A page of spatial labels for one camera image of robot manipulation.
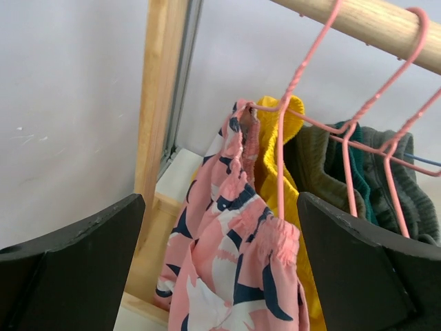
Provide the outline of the yellow shorts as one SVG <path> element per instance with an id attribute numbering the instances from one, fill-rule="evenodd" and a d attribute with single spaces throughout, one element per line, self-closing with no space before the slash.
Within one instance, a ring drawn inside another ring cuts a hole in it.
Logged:
<path id="1" fill-rule="evenodd" d="M 276 107 L 279 104 L 277 99 L 272 97 L 263 97 L 255 103 L 263 107 Z M 254 188 L 256 193 L 271 208 L 273 214 L 278 217 L 278 188 L 277 188 L 277 137 L 278 137 L 278 114 L 275 112 L 266 112 L 252 108 L 260 123 L 258 133 L 258 156 L 254 163 Z M 302 101 L 297 97 L 291 97 L 289 106 L 284 119 L 283 145 L 290 138 L 293 138 L 302 127 L 301 115 L 304 112 Z M 297 253 L 297 275 L 302 284 L 309 316 L 308 330 L 324 330 L 325 320 L 318 298 L 314 277 L 312 274 L 310 262 L 305 248 L 305 241 L 300 232 L 300 220 L 298 216 L 297 200 L 299 196 L 298 189 L 294 184 L 293 178 L 288 174 L 284 164 L 284 192 L 285 192 L 285 220 L 296 226 L 300 233 L 299 249 Z"/>

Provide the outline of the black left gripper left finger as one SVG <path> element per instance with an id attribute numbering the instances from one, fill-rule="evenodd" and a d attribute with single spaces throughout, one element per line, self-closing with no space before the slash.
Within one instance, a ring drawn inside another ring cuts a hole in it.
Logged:
<path id="1" fill-rule="evenodd" d="M 145 202 L 131 194 L 1 250 L 2 330 L 113 330 Z"/>

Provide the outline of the olive green shorts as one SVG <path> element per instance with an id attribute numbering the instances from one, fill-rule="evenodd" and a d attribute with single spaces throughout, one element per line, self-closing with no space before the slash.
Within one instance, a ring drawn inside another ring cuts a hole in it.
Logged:
<path id="1" fill-rule="evenodd" d="M 330 133 L 316 126 L 303 126 L 284 146 L 286 168 L 301 192 L 310 192 L 349 213 L 347 184 L 325 172 Z"/>

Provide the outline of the pink floral shorts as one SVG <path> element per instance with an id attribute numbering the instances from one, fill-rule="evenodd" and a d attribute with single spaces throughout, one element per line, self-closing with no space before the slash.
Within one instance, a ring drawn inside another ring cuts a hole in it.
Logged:
<path id="1" fill-rule="evenodd" d="M 254 188 L 259 131 L 236 103 L 189 186 L 156 284 L 170 330 L 309 329 L 299 230 Z"/>

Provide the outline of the pink wire hanger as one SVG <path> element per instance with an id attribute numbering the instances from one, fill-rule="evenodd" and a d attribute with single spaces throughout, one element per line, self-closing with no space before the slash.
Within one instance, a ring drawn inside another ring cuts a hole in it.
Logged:
<path id="1" fill-rule="evenodd" d="M 334 1 L 334 4 L 331 7 L 331 13 L 328 16 L 328 20 L 326 20 L 326 23 L 324 24 L 322 30 L 316 37 L 315 41 L 311 45 L 310 49 L 308 50 L 305 58 L 302 60 L 301 64 L 297 67 L 292 80 L 289 82 L 287 89 L 283 96 L 280 98 L 279 104 L 276 107 L 263 107 L 258 106 L 255 103 L 250 103 L 249 105 L 252 108 L 266 111 L 266 112 L 277 112 L 278 113 L 278 137 L 277 137 L 277 188 L 278 188 L 278 217 L 280 219 L 285 219 L 285 192 L 284 192 L 284 164 L 283 164 L 283 130 L 284 130 L 284 119 L 285 119 L 285 113 L 289 106 L 289 101 L 291 100 L 292 92 L 294 91 L 295 87 L 298 85 L 301 76 L 303 75 L 303 72 L 305 71 L 307 65 L 311 61 L 311 58 L 313 57 L 315 51 L 317 50 L 318 46 L 322 42 L 322 40 L 325 38 L 325 35 L 331 28 L 332 24 L 336 20 L 336 17 L 338 16 L 338 12 L 340 10 L 340 7 L 342 5 L 341 0 Z"/>
<path id="2" fill-rule="evenodd" d="M 326 23 L 334 1 L 294 1 L 291 9 L 302 16 Z M 358 122 L 374 103 L 389 89 L 411 64 L 419 64 L 418 57 L 424 50 L 430 36 L 431 20 L 427 13 L 417 7 L 399 8 L 384 1 L 342 1 L 336 20 L 331 28 L 345 33 L 368 45 L 379 48 L 404 60 L 398 70 L 380 89 L 355 113 L 341 130 L 334 130 L 308 117 L 304 120 L 314 126 L 333 132 L 344 133 L 351 127 L 351 121 Z M 342 152 L 347 183 L 349 207 L 353 216 L 358 216 L 353 181 L 350 169 L 349 151 Z"/>
<path id="3" fill-rule="evenodd" d="M 383 158 L 384 163 L 384 173 L 386 175 L 387 185 L 389 188 L 389 191 L 391 193 L 391 199 L 393 202 L 393 206 L 396 211 L 397 221 L 398 225 L 400 227 L 400 231 L 402 235 L 406 238 L 410 237 L 408 227 L 406 225 L 406 221 L 404 219 L 404 213 L 402 211 L 402 207 L 400 205 L 399 196 L 396 191 L 396 185 L 395 181 L 393 179 L 393 174 L 391 170 L 391 161 L 395 163 L 402 164 L 403 166 L 413 169 L 416 172 L 420 172 L 422 174 L 431 176 L 431 177 L 439 177 L 440 171 L 438 172 L 431 172 L 428 170 L 425 170 L 423 168 L 416 167 L 413 164 L 407 163 L 403 161 L 402 159 L 397 159 L 394 157 L 396 148 L 398 146 L 399 141 L 403 136 L 408 133 L 409 129 L 414 125 L 414 123 L 419 120 L 422 115 L 427 111 L 429 107 L 432 106 L 432 104 L 437 101 L 437 99 L 440 98 L 440 88 L 435 92 L 435 94 L 411 117 L 409 118 L 404 125 L 399 129 L 399 131 L 396 132 L 395 135 L 393 135 L 388 141 L 385 141 L 383 145 L 380 146 L 380 148 L 374 149 L 370 148 L 369 146 L 366 146 L 365 144 L 361 144 L 355 141 L 350 141 L 349 138 L 352 136 L 352 130 L 355 128 L 356 122 L 351 121 L 351 127 L 347 131 L 344 131 L 345 137 L 342 139 L 340 137 L 337 137 L 336 135 L 332 134 L 330 136 L 331 139 L 336 140 L 337 142 L 340 142 L 342 144 L 342 151 L 348 152 L 348 146 L 357 148 L 359 150 L 363 150 L 365 152 L 370 152 L 372 154 L 380 155 Z"/>

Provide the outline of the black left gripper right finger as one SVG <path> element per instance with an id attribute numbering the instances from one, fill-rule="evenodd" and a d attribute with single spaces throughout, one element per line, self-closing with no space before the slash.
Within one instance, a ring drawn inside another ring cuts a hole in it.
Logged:
<path id="1" fill-rule="evenodd" d="M 440 329 L 440 247 L 353 217 L 308 192 L 297 206 L 328 330 Z"/>

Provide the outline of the teal green shorts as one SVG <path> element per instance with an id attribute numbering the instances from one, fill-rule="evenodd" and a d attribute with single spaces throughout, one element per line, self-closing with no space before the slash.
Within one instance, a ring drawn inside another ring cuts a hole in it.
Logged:
<path id="1" fill-rule="evenodd" d="M 358 204 L 358 216 L 368 220 L 374 225 L 378 225 L 376 215 L 370 202 L 371 189 L 365 179 L 363 169 L 364 152 L 360 149 L 349 146 L 349 160 L 353 188 L 356 191 L 354 194 Z M 328 143 L 325 172 L 331 177 L 346 183 L 345 169 L 342 159 L 342 144 L 333 139 L 330 139 Z"/>

